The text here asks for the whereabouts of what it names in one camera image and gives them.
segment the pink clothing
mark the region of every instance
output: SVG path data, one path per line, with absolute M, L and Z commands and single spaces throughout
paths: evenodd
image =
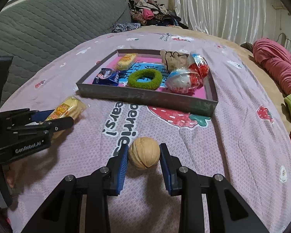
M 279 83 L 286 95 L 291 94 L 291 54 L 283 46 L 268 38 L 253 44 L 253 55 L 269 75 Z
M 143 9 L 142 17 L 144 20 L 150 20 L 150 19 L 154 18 L 154 14 L 151 10 Z

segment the blue wrapped snack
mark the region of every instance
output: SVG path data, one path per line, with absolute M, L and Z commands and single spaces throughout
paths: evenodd
M 120 72 L 115 69 L 102 68 L 92 84 L 118 86 L 119 73 Z

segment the white satin curtain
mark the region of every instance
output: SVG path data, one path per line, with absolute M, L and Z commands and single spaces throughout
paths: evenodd
M 263 37 L 266 0 L 171 0 L 171 4 L 192 30 L 237 44 Z

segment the screw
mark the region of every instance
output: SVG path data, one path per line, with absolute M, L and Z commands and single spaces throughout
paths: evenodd
M 217 180 L 217 181 L 222 181 L 222 180 L 224 179 L 224 177 L 223 177 L 221 174 L 216 174 L 216 175 L 214 176 L 214 178 L 215 178 L 215 180 Z
M 99 171 L 100 171 L 101 173 L 107 173 L 107 172 L 109 172 L 109 168 L 106 167 L 106 166 L 104 166 L 104 167 L 100 168 Z
M 65 177 L 65 181 L 72 181 L 74 176 L 72 174 L 69 174 Z
M 189 171 L 189 169 L 186 166 L 181 166 L 181 167 L 179 167 L 179 171 L 182 173 L 186 173 Z

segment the gray quilted fabric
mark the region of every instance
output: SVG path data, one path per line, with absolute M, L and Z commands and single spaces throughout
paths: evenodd
M 48 63 L 130 22 L 127 0 L 26 0 L 0 13 L 0 55 L 14 56 L 1 105 Z

